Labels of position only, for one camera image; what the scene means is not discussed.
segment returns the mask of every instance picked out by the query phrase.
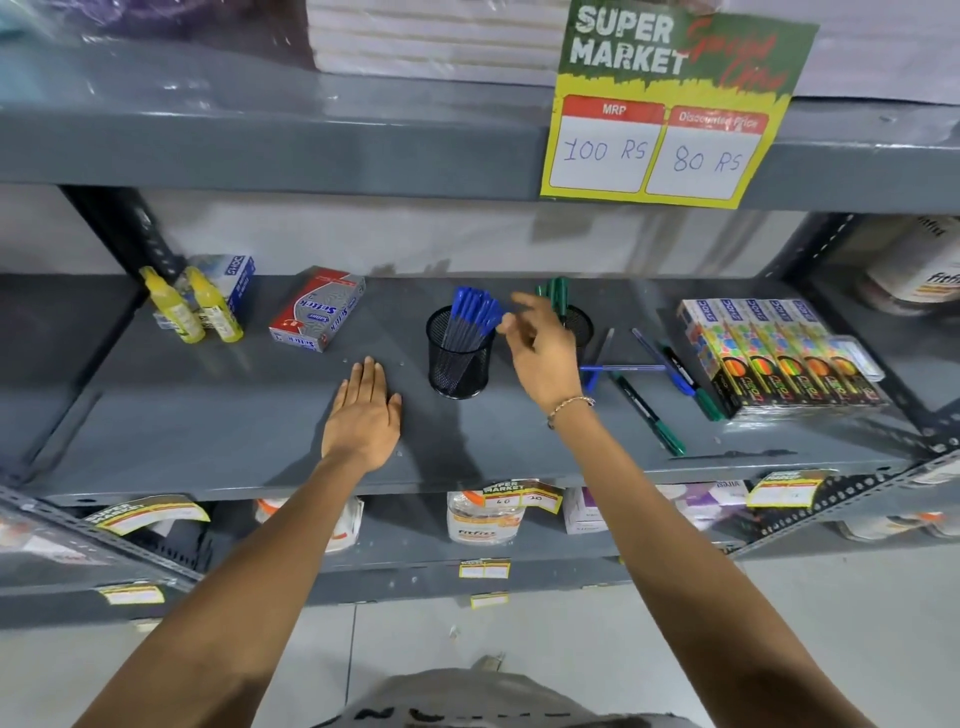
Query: discounted price label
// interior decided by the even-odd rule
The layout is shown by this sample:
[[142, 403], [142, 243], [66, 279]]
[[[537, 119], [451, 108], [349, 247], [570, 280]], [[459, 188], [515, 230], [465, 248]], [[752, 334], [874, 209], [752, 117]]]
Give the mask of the discounted price label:
[[573, 0], [540, 194], [737, 207], [817, 28]]

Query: white tile floor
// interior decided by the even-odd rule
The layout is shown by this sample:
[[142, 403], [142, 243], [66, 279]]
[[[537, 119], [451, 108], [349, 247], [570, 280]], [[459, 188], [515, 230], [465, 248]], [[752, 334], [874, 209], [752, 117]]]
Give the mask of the white tile floor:
[[[878, 726], [956, 724], [960, 545], [747, 562], [746, 572]], [[126, 624], [0, 632], [0, 725], [67, 728], [140, 636]], [[574, 655], [558, 660], [558, 649]], [[378, 679], [469, 667], [506, 652], [599, 713], [669, 711], [710, 723], [631, 587], [304, 611], [257, 728], [308, 728]]]

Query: highlighter box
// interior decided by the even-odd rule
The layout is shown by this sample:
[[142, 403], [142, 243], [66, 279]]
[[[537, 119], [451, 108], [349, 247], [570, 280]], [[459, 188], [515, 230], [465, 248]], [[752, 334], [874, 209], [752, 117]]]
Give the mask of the highlighter box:
[[[193, 266], [204, 274], [204, 277], [213, 283], [220, 294], [227, 302], [230, 313], [236, 316], [237, 307], [240, 299], [247, 292], [247, 286], [253, 277], [256, 267], [253, 265], [253, 258], [249, 255], [191, 255], [186, 259], [188, 266]], [[200, 305], [193, 295], [193, 288], [186, 279], [186, 271], [177, 276], [174, 281], [174, 288], [183, 296], [190, 310], [197, 314], [200, 323], [204, 328], [213, 328], [206, 314], [200, 309]], [[173, 328], [174, 325], [166, 316], [159, 311], [154, 311], [154, 320], [160, 328]]]
[[367, 290], [363, 276], [318, 268], [270, 323], [281, 344], [322, 352]]
[[833, 344], [829, 329], [817, 318], [806, 301], [789, 299], [783, 303], [791, 315], [800, 321], [809, 338], [817, 342], [821, 351], [829, 357], [830, 362], [836, 368], [837, 374], [844, 379], [848, 391], [858, 400], [858, 403], [870, 405], [885, 405], [888, 403], [886, 397], [876, 389], [869, 379], [863, 376], [863, 373], [847, 356], [847, 353]]
[[753, 325], [757, 336], [767, 351], [773, 355], [790, 387], [804, 399], [805, 403], [823, 406], [838, 402], [830, 390], [806, 368], [800, 353], [794, 350], [776, 322], [767, 315], [763, 301], [740, 299], [736, 301], [736, 306], [737, 310]]
[[769, 409], [774, 404], [710, 301], [681, 301], [677, 313], [684, 322], [687, 341], [697, 352], [728, 414], [734, 416], [745, 407]]
[[824, 388], [841, 404], [862, 404], [863, 398], [851, 391], [846, 380], [837, 372], [829, 353], [817, 339], [810, 336], [793, 306], [781, 299], [769, 299], [762, 303], [767, 315], [777, 323], [790, 346], [800, 354], [806, 368], [817, 377]]
[[727, 330], [733, 336], [740, 350], [747, 358], [747, 363], [754, 371], [755, 379], [769, 395], [774, 404], [807, 404], [786, 382], [777, 360], [760, 341], [753, 325], [741, 313], [734, 299], [711, 299], [710, 303]]

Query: gray shelf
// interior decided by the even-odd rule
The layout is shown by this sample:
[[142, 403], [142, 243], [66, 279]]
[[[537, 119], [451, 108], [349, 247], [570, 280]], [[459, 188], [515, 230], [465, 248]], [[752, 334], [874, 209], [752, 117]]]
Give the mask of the gray shelf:
[[811, 523], [805, 528], [781, 536], [775, 541], [744, 554], [742, 560], [783, 558], [788, 556], [811, 556], [825, 553], [860, 553], [864, 551], [879, 551], [888, 548], [925, 548], [928, 546], [944, 546], [956, 544], [951, 539], [938, 539], [924, 531], [917, 529], [907, 531], [888, 539], [868, 544], [860, 541], [851, 541], [840, 535], [840, 532], [829, 523]]
[[126, 276], [0, 275], [0, 473], [25, 475], [138, 298]]
[[[5, 41], [0, 181], [539, 196], [550, 88], [336, 77], [214, 44]], [[958, 120], [794, 100], [742, 207], [960, 212], [942, 183], [960, 172]]]
[[[204, 539], [205, 564], [220, 564], [236, 544], [258, 526], [248, 501], [218, 503]], [[735, 540], [723, 524], [708, 532], [716, 544]], [[565, 561], [617, 557], [609, 532], [567, 534], [564, 518], [528, 508], [520, 529], [503, 546], [468, 546], [450, 541], [446, 528], [446, 494], [368, 497], [355, 546], [324, 557], [322, 573], [355, 570], [403, 570], [436, 564], [459, 564], [480, 558], [521, 561]]]
[[[198, 500], [289, 496], [319, 459], [337, 385], [365, 354], [384, 363], [391, 387], [403, 394], [404, 422], [395, 454], [364, 478], [360, 495], [576, 477], [571, 455], [519, 387], [502, 341], [494, 344], [490, 384], [480, 396], [448, 400], [427, 383], [423, 326], [458, 284], [486, 287], [506, 301], [511, 290], [533, 290], [536, 281], [369, 279], [366, 296], [323, 354], [267, 335], [267, 323], [297, 283], [254, 278], [245, 301], [250, 315], [241, 316], [247, 334], [232, 345], [184, 345], [156, 327], [149, 307], [138, 311], [41, 454], [46, 471], [30, 484], [31, 495], [58, 505], [109, 504], [171, 491]], [[764, 292], [784, 289], [764, 280], [570, 283], [571, 300], [598, 330], [617, 328], [611, 360], [628, 361], [644, 360], [629, 328], [660, 336], [661, 316], [672, 322], [679, 298]], [[657, 482], [752, 479], [808, 466], [899, 472], [916, 459], [916, 452], [857, 420], [759, 429], [710, 423], [666, 376], [631, 379], [686, 442], [686, 457], [671, 456], [608, 381], [597, 389], [597, 411]]]

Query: left hand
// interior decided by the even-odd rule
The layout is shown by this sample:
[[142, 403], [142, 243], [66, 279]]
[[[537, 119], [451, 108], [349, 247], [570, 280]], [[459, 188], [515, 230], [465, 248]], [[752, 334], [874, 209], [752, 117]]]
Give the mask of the left hand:
[[383, 365], [371, 357], [357, 362], [344, 379], [324, 426], [321, 457], [357, 458], [364, 472], [382, 468], [400, 439], [399, 394], [387, 401]]

